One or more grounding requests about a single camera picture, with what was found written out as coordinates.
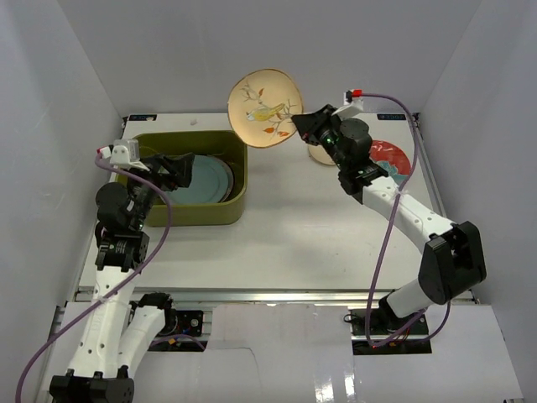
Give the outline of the small cream black plate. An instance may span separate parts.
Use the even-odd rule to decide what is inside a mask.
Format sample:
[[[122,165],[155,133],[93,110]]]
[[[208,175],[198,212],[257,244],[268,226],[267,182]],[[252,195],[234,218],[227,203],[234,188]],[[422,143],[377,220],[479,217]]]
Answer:
[[[322,165],[335,165],[330,155],[320,145],[309,144],[307,146],[310,157]]]

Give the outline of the light blue plate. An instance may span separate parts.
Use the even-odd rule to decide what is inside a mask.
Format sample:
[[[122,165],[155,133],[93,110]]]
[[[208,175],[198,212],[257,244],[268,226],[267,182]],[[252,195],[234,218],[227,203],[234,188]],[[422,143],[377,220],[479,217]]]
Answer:
[[[175,205],[219,203],[227,190],[227,174],[215,156],[197,154],[188,188],[168,192]]]

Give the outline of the beige bird branch plate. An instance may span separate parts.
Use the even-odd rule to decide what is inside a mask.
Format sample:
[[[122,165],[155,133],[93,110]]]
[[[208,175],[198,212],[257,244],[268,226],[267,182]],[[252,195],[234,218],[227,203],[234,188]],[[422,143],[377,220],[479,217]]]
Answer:
[[[227,101],[232,131],[249,147],[267,149],[296,132],[291,118],[304,111],[293,79],[276,69],[253,71],[234,87]]]

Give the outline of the dark rimmed beige plate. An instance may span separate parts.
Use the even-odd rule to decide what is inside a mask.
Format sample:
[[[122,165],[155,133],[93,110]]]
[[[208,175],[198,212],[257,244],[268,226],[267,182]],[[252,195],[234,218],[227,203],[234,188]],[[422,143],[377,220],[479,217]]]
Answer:
[[[226,171],[227,174],[227,190],[220,202],[225,202],[228,197],[231,195],[234,184],[235,184],[235,175],[232,171],[232,167],[222,159],[219,159],[215,157],[216,161],[222,166],[222,168]]]

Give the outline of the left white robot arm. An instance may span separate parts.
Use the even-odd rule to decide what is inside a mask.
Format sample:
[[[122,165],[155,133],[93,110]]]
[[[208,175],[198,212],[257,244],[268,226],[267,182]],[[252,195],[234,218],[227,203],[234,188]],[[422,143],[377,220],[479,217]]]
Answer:
[[[173,332],[177,314],[166,293],[131,297],[142,270],[157,252],[149,249],[144,222],[154,203],[170,191],[186,188],[195,156],[154,154],[129,165],[96,165],[125,175],[96,194],[96,283],[91,305],[74,323],[86,323],[81,340],[63,375],[50,381],[55,402],[131,402],[134,377],[154,338]]]

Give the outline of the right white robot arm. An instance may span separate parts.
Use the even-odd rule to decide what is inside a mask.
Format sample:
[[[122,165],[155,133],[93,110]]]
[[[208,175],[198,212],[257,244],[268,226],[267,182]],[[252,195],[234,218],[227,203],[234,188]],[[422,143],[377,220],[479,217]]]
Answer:
[[[382,298],[373,318],[388,334],[399,334],[409,318],[448,301],[487,277],[482,240],[471,222],[455,223],[403,192],[403,187],[371,157],[373,140],[358,120],[340,119],[327,105],[291,118],[307,144],[322,147],[338,168],[341,188],[377,212],[421,253],[418,275]]]

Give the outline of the green plastic bin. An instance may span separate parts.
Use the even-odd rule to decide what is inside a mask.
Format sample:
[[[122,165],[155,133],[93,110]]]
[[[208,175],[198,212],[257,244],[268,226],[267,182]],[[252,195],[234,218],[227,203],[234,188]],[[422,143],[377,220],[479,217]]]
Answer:
[[[228,225],[242,216],[248,187],[248,150],[246,144],[234,132],[202,130],[142,133],[135,139],[142,157],[153,154],[176,157],[193,153],[215,156],[232,167],[235,184],[225,202],[175,205],[171,201],[174,227]]]

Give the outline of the red blue flower plate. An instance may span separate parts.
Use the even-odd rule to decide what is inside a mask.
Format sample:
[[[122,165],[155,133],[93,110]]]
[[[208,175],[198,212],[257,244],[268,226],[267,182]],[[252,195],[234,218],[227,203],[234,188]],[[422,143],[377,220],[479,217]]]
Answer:
[[[403,181],[410,173],[411,164],[406,153],[388,141],[374,140],[370,156],[398,182]]]

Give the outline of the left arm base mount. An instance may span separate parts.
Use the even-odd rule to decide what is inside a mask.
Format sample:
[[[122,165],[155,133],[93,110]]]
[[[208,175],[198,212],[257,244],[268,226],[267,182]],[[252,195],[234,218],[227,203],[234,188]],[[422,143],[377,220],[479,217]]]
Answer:
[[[148,293],[139,301],[129,302],[130,323],[139,307],[156,305],[164,309],[164,327],[149,346],[153,352],[203,352],[206,342],[202,342],[204,313],[202,310],[177,310],[170,294],[163,292]]]

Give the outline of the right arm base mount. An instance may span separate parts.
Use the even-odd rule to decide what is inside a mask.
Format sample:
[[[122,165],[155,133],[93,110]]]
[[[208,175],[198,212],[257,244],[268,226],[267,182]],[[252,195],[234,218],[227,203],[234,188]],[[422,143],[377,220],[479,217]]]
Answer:
[[[373,347],[368,343],[365,333],[365,319],[365,309],[350,310],[343,317],[343,321],[350,325],[352,352],[354,356],[416,355],[432,353],[430,341],[420,341],[420,339],[426,338],[430,333],[424,315],[422,315],[408,330],[405,330],[401,335],[382,347]],[[374,310],[372,310],[370,319],[370,338],[375,343],[380,342],[398,330],[405,323],[406,320],[403,320],[396,322],[395,324],[387,326],[383,325],[378,316],[374,313]]]

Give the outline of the aluminium table frame rail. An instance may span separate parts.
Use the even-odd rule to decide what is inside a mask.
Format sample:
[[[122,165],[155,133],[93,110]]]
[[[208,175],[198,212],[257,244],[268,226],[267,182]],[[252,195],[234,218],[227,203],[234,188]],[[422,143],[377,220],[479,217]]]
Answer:
[[[423,241],[418,242],[423,248],[418,283],[429,300],[444,305],[486,278],[481,237],[471,222],[455,223],[446,218],[446,209],[425,152],[421,116],[413,113],[412,119],[420,163],[426,173],[433,205],[440,214],[432,220],[435,227],[426,232]]]

